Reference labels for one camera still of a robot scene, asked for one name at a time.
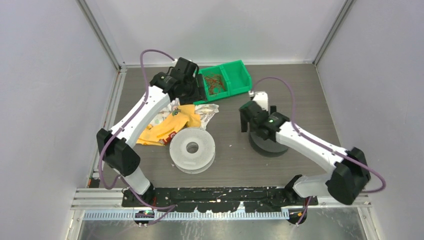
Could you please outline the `dark grey cable spool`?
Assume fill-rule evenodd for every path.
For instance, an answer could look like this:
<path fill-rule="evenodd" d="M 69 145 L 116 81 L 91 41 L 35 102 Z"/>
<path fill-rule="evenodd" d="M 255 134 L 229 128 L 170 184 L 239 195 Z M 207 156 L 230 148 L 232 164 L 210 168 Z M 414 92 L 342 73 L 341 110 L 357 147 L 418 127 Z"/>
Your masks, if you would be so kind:
<path fill-rule="evenodd" d="M 264 140 L 255 132 L 248 132 L 248 141 L 251 148 L 263 157 L 277 158 L 285 154 L 289 148 L 286 145 L 274 142 L 270 139 Z"/>

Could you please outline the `white plastic cable spool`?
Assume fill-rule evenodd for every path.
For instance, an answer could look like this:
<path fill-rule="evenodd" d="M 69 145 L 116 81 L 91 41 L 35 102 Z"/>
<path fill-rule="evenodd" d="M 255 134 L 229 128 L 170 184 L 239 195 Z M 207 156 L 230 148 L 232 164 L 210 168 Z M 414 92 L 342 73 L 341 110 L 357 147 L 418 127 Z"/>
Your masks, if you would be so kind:
<path fill-rule="evenodd" d="M 206 171 L 216 157 L 216 144 L 212 135 L 198 127 L 179 131 L 169 144 L 173 164 L 186 174 Z"/>

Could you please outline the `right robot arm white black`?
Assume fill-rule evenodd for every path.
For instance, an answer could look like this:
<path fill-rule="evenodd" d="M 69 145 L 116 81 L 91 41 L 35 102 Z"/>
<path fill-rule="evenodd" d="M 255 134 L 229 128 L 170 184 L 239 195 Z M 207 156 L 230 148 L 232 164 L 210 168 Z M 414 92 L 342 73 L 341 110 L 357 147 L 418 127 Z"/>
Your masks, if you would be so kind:
<path fill-rule="evenodd" d="M 250 130 L 262 140 L 270 140 L 297 151 L 325 170 L 315 176 L 296 175 L 287 185 L 285 198 L 299 205 L 307 197 L 331 196 L 339 203 L 352 205 L 371 179 L 365 154 L 330 143 L 300 129 L 279 112 L 268 112 L 250 100 L 239 108 L 242 132 Z"/>

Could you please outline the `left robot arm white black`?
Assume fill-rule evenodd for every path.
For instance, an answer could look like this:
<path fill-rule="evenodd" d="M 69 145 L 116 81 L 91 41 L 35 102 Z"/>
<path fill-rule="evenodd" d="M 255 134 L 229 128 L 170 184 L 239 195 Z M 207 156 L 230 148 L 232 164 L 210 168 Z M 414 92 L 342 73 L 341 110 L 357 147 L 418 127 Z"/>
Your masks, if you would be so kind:
<path fill-rule="evenodd" d="M 153 76 L 144 95 L 119 123 L 96 134 L 100 162 L 123 177 L 141 207 L 148 207 L 154 197 L 149 190 L 151 182 L 139 167 L 141 158 L 133 148 L 154 117 L 175 99 L 188 104 L 206 99 L 199 66 L 183 57 L 166 72 Z"/>

